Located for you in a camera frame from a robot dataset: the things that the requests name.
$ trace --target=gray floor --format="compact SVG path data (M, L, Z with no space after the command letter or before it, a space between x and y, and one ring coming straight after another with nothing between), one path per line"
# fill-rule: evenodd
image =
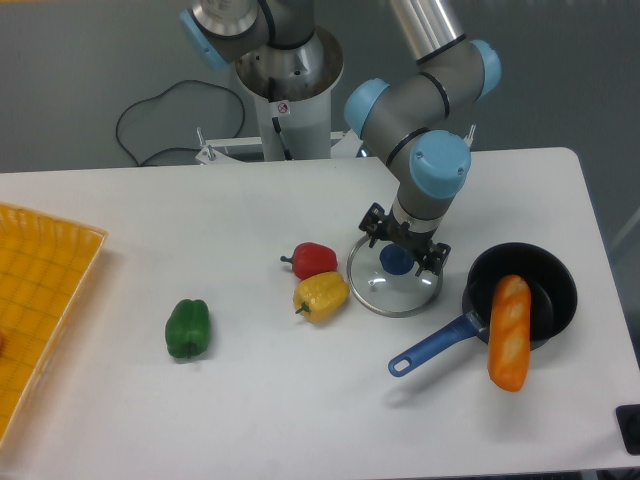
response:
M411 56L385 0L320 0L318 23L342 43L346 68L334 91L333 129L363 81L400 82ZM499 88L446 124L478 125L479 150L566 146L578 153L605 244L640 206L640 2L622 0L454 0L470 38L500 53ZM231 86L188 45L177 15L187 0L86 0L0 6L0 172L132 166L114 128L130 104L188 78ZM249 98L243 136L257 135ZM176 91L132 112L122 138L140 158L170 146L228 137L237 104L202 87ZM160 163L190 163L173 154ZM640 233L611 252L612 267L640 352Z

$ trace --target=blue joint cap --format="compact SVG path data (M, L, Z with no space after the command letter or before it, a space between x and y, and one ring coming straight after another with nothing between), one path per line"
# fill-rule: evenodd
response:
M353 131L356 132L358 138L362 138L362 130L369 113L373 110L378 97L387 88L389 88L389 84L379 78L367 80L356 88L347 100L344 106L344 118Z
M462 189L471 167L464 140L444 130L422 135L411 149L409 171L416 185L432 198L453 198Z
M187 32L187 36L189 37L191 44L195 47L200 54L200 57L209 68L219 71L229 66L229 63L220 56L218 51L213 48L211 43L209 43L207 37L205 37L200 31L200 28L198 28L198 25L191 17L188 10L184 10L180 13L180 21Z
M484 86L480 97L484 97L496 88L502 77L502 64L496 51L484 40L472 40L471 43L478 49L484 63Z

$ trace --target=blue knob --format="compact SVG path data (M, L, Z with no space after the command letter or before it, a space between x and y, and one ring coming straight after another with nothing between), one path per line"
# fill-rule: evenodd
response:
M182 22L182 26L184 27L191 44L195 47L200 54L200 57L209 68L219 71L229 66L227 61L222 58L218 51L209 43L187 10L180 13L180 21Z
M344 107L344 118L358 135L362 138L364 124L373 110L382 92L389 88L389 84L379 78L367 80L351 94Z
M480 93L480 97L483 97L500 83L502 64L498 54L484 40L472 40L471 44L478 49L484 63L484 86L482 87L482 93Z
M432 198L453 198L462 189L470 167L467 144L444 130L425 133L411 149L411 177Z
M391 275L405 275L411 271L415 263L413 256L395 243L384 247L379 258L384 271Z

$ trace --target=blue pan handle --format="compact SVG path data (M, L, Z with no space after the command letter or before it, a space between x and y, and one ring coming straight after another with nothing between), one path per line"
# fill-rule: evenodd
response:
M415 344L389 362L389 372L394 377L403 377L407 373L443 352L450 346L476 336L481 328L470 315L461 315L454 321L438 330L430 337Z

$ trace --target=yellow bell pepper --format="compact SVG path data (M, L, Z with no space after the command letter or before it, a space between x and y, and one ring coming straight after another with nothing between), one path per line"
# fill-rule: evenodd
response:
M335 312L349 296L349 284L338 272L326 272L300 282L293 294L296 313L319 322Z

